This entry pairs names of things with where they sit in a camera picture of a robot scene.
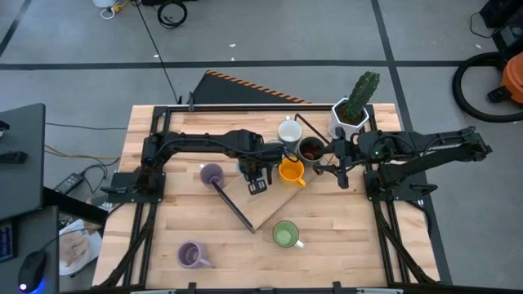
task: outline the computer mouse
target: computer mouse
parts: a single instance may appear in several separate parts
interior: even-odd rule
[[[32,252],[25,257],[18,272],[18,287],[23,293],[31,293],[42,281],[47,254],[43,251]]]

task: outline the mug handle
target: mug handle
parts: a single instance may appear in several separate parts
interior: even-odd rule
[[[216,266],[215,266],[211,261],[208,261],[208,260],[206,260],[206,259],[204,259],[204,258],[200,258],[199,262],[201,262],[202,264],[204,264],[204,265],[210,267],[211,269],[216,268]]]
[[[296,182],[302,188],[305,188],[307,186],[307,183],[303,179],[297,179]]]
[[[300,240],[297,240],[296,244],[294,244],[294,246],[301,248],[301,249],[305,248],[305,244],[303,244],[303,242]]]

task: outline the potted plant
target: potted plant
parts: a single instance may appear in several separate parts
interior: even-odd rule
[[[342,98],[330,111],[329,133],[337,138],[336,128],[342,127],[348,138],[352,133],[358,132],[369,120],[365,106],[373,96],[379,84],[379,73],[364,73],[352,90],[349,98]]]

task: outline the mug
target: mug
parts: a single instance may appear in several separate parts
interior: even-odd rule
[[[302,125],[287,116],[278,127],[278,140],[285,144],[287,150],[294,151],[298,141],[302,138],[302,133]]]
[[[306,166],[312,166],[321,159],[322,155],[318,152],[323,148],[325,144],[322,140],[316,137],[303,138],[297,145],[297,157]]]
[[[219,165],[215,163],[201,164],[200,168],[199,179],[208,188],[214,189],[213,182],[220,187],[223,185],[223,169]]]
[[[275,240],[275,243],[283,248],[292,246],[305,248],[305,245],[299,240],[299,237],[300,231],[297,229],[297,226],[288,220],[282,220],[276,224],[272,230],[272,238]]]
[[[198,269],[204,265],[214,269],[216,266],[207,260],[207,252],[202,243],[187,241],[180,246],[178,264],[186,269]]]
[[[284,158],[284,160],[281,161],[281,164],[278,167],[279,178],[283,182],[298,185],[303,188],[306,186],[306,182],[302,179],[303,174],[305,173],[305,167],[301,161],[297,160],[297,158],[291,159],[296,162],[293,163],[288,158]]]

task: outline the yellow mug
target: yellow mug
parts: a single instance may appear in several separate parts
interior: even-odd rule
[[[291,159],[296,162],[293,163],[288,160],[288,158],[284,158],[284,160],[281,161],[281,164],[278,167],[279,178],[283,182],[298,185],[303,188],[306,186],[305,181],[302,179],[303,174],[305,173],[305,167],[301,161],[297,160],[297,158]]]

